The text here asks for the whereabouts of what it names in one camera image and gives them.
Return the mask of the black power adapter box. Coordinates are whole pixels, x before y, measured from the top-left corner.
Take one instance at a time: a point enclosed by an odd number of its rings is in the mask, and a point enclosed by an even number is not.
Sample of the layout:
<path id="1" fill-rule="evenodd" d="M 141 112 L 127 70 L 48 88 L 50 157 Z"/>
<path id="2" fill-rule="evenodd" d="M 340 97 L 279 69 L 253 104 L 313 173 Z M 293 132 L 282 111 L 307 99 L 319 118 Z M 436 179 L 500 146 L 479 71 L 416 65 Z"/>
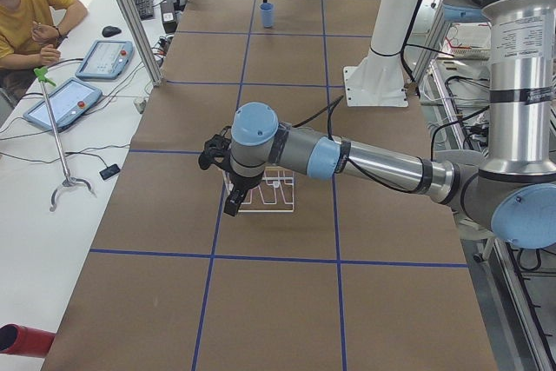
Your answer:
<path id="1" fill-rule="evenodd" d="M 174 4 L 166 0 L 160 3 L 162 27 L 166 34 L 173 34 L 177 30 L 178 20 L 176 17 Z"/>

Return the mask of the small black phone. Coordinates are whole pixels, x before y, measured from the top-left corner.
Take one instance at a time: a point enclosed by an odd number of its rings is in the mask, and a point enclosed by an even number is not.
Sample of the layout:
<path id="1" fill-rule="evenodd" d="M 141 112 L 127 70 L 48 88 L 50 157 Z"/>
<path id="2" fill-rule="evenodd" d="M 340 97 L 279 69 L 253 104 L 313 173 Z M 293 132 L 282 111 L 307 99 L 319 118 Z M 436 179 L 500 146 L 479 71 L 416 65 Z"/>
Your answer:
<path id="1" fill-rule="evenodd" d="M 108 179 L 110 179 L 113 176 L 116 176 L 117 174 L 119 174 L 121 171 L 120 167 L 117 164 L 112 164 L 109 165 L 108 167 L 106 167 L 105 169 L 102 169 L 99 172 L 99 175 L 101 176 L 101 178 L 106 181 Z"/>

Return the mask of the black computer mouse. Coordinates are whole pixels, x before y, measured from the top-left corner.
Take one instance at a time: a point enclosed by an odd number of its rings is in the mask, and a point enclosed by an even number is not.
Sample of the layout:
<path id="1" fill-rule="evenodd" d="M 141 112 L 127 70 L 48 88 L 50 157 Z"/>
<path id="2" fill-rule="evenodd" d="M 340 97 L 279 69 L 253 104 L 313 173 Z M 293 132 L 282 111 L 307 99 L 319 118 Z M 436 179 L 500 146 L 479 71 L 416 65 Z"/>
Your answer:
<path id="1" fill-rule="evenodd" d="M 102 29 L 102 36 L 105 38 L 110 38 L 122 33 L 122 30 L 116 26 L 108 25 Z"/>

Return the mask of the teach pendant far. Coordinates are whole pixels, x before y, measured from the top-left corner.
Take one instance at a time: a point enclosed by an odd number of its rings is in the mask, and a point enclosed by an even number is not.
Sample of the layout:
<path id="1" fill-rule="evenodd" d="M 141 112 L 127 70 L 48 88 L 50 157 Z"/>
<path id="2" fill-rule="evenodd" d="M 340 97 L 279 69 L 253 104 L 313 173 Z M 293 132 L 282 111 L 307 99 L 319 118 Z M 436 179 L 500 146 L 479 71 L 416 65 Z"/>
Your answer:
<path id="1" fill-rule="evenodd" d="M 82 80 L 115 80 L 127 67 L 133 54 L 131 41 L 96 40 L 75 76 Z"/>

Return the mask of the teach pendant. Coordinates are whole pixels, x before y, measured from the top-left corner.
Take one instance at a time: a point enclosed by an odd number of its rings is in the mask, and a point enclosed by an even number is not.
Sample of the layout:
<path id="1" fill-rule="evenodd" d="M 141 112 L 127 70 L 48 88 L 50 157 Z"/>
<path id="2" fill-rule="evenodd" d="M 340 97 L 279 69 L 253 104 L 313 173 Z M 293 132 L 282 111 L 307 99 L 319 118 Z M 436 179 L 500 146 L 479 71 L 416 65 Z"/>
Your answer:
<path id="1" fill-rule="evenodd" d="M 115 80 L 127 67 L 133 54 L 131 41 L 96 40 L 75 76 L 82 80 Z"/>
<path id="2" fill-rule="evenodd" d="M 54 89 L 49 95 L 49 100 L 58 130 L 66 130 L 86 110 L 92 108 L 101 95 L 100 89 L 74 77 Z M 44 100 L 25 112 L 23 118 L 40 129 L 51 131 L 50 117 Z"/>

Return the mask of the teach pendant near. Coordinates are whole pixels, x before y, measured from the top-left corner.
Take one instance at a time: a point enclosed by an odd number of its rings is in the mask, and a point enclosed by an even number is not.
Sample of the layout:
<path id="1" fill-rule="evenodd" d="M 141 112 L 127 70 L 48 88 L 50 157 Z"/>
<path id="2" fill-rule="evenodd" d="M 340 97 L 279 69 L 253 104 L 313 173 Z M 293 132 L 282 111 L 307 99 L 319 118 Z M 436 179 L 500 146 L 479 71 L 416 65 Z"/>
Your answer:
<path id="1" fill-rule="evenodd" d="M 66 130 L 86 110 L 92 108 L 101 95 L 100 89 L 74 77 L 54 89 L 49 95 L 49 100 L 58 130 Z M 51 131 L 50 117 L 44 100 L 25 112 L 23 118 L 40 129 Z"/>

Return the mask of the reacher grabber tool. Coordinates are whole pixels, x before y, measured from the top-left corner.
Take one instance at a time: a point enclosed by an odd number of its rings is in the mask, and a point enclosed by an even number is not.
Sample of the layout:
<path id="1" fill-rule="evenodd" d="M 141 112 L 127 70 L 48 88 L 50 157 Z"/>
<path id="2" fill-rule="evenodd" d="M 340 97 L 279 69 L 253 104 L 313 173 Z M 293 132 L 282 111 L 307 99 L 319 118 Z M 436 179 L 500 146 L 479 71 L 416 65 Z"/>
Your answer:
<path id="1" fill-rule="evenodd" d="M 64 174 L 64 180 L 62 181 L 62 183 L 57 186 L 55 188 L 55 190 L 53 191 L 51 197 L 50 197 L 50 212 L 54 212 L 56 210 L 57 207 L 57 197 L 65 190 L 65 189 L 71 189 L 80 185 L 84 185 L 87 187 L 88 191 L 92 194 L 95 195 L 96 192 L 94 191 L 91 183 L 86 180 L 86 179 L 82 179 L 82 178 L 78 178 L 78 177 L 74 177 L 71 173 L 70 173 L 70 167 L 66 161 L 66 153 L 63 149 L 62 146 L 62 142 L 60 139 L 60 135 L 59 135 L 59 131 L 58 131 L 58 127 L 57 127 L 57 123 L 55 120 L 55 116 L 54 116 L 54 111 L 52 109 L 51 106 L 51 102 L 50 102 L 50 97 L 49 94 L 47 92 L 46 89 L 46 84 L 50 83 L 52 85 L 54 85 L 54 83 L 47 77 L 47 73 L 48 73 L 48 69 L 46 67 L 39 67 L 39 68 L 35 68 L 34 69 L 34 73 L 35 76 L 40 84 L 42 93 L 43 93 L 43 100 L 45 103 L 45 107 L 47 110 L 47 115 L 49 117 L 50 120 L 50 125 L 51 125 L 51 130 L 53 133 L 53 136 L 55 138 L 55 143 L 56 143 L 56 149 L 59 155 L 59 159 L 60 159 L 60 163 L 62 165 L 62 169 L 63 169 L 63 174 Z"/>

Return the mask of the person in yellow shirt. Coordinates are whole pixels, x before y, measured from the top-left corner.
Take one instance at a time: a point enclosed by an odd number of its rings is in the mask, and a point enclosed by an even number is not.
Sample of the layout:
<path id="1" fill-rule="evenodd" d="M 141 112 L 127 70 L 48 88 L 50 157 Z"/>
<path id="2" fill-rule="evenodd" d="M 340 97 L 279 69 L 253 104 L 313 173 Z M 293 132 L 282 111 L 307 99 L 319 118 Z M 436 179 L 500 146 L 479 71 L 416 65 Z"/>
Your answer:
<path id="1" fill-rule="evenodd" d="M 58 49 L 88 15 L 79 0 L 1 0 L 1 89 L 18 102 L 34 69 L 61 60 Z"/>

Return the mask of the red cylinder tube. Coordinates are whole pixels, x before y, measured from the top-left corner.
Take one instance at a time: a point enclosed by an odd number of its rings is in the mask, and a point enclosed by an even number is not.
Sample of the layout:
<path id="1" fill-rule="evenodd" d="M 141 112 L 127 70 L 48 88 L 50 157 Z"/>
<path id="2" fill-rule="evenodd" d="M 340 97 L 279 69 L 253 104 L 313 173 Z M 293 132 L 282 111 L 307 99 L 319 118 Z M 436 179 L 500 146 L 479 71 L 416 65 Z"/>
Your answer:
<path id="1" fill-rule="evenodd" d="M 1 327 L 1 353 L 45 358 L 55 337 L 49 331 L 7 324 Z"/>

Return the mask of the aluminium frame post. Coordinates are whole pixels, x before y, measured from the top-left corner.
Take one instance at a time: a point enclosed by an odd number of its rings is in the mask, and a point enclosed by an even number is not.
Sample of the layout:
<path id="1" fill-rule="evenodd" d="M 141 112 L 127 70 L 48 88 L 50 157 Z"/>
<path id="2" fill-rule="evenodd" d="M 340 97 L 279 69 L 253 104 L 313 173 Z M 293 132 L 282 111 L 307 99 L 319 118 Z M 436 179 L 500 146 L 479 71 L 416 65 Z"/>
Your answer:
<path id="1" fill-rule="evenodd" d="M 157 87 L 161 84 L 162 72 L 154 58 L 151 44 L 142 26 L 135 3 L 133 0 L 116 0 L 116 2 L 135 41 L 136 49 L 142 59 L 142 64 L 148 72 L 150 81 L 154 87 Z"/>

